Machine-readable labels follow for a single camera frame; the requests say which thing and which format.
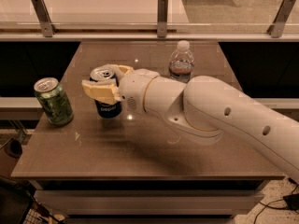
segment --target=white bottle cap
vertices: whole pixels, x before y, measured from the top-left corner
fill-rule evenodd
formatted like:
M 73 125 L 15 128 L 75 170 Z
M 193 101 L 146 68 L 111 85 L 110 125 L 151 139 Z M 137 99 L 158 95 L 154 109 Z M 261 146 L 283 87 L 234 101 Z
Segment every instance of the white bottle cap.
M 178 44 L 177 44 L 177 49 L 179 51 L 186 51 L 190 48 L 190 43 L 189 41 L 185 41 L 185 40 L 182 40 L 182 41 L 179 41 Z

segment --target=can top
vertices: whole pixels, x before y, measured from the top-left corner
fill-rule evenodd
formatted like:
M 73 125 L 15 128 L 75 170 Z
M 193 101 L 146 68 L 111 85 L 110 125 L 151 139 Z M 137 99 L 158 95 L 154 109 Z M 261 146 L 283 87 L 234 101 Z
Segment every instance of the can top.
M 44 93 L 53 90 L 58 85 L 58 80 L 53 77 L 42 78 L 35 84 L 35 91 Z
M 113 78 L 114 72 L 108 67 L 97 67 L 91 72 L 91 79 L 94 81 L 102 81 Z

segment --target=soda can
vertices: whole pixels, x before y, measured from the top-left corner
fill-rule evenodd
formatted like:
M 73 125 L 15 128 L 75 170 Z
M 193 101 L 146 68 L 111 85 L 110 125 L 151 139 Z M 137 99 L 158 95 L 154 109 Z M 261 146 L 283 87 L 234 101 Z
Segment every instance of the soda can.
M 67 95 L 56 78 L 47 77 L 37 81 L 35 96 L 42 105 L 51 124 L 63 126 L 74 117 Z
M 97 67 L 91 71 L 91 81 L 104 81 L 107 79 L 115 79 L 117 86 L 119 85 L 117 76 L 109 67 Z M 95 105 L 99 116 L 106 119 L 114 118 L 121 113 L 121 102 L 117 102 L 114 105 L 109 105 L 95 101 Z

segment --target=floor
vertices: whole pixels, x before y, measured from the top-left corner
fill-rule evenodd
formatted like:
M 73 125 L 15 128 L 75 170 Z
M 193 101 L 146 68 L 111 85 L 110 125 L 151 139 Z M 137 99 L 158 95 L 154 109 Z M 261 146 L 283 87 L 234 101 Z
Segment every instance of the floor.
M 182 0 L 190 22 L 209 24 L 199 26 L 196 31 L 202 32 L 234 32 L 234 33 L 264 33 L 276 16 L 282 0 Z M 287 32 L 299 31 L 299 2 L 295 5 L 291 23 Z M 0 130 L 0 145 L 9 137 L 16 137 L 14 130 Z M 10 158 L 5 151 L 0 150 L 0 175 L 10 176 L 17 159 Z M 280 200 L 284 195 L 299 193 L 288 177 L 282 181 L 271 181 L 263 190 L 263 203 Z M 273 203 L 275 207 L 285 206 L 284 202 Z M 295 224 L 299 223 L 297 213 L 286 210 L 274 210 L 257 204 L 247 215 L 235 217 L 235 224 Z

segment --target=green soda can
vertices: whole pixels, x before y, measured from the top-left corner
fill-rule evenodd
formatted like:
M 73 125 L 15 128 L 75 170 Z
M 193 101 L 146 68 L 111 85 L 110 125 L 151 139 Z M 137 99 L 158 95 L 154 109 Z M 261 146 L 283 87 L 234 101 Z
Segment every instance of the green soda can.
M 51 124 L 63 126 L 74 117 L 67 95 L 56 78 L 38 80 L 35 84 L 35 96 Z

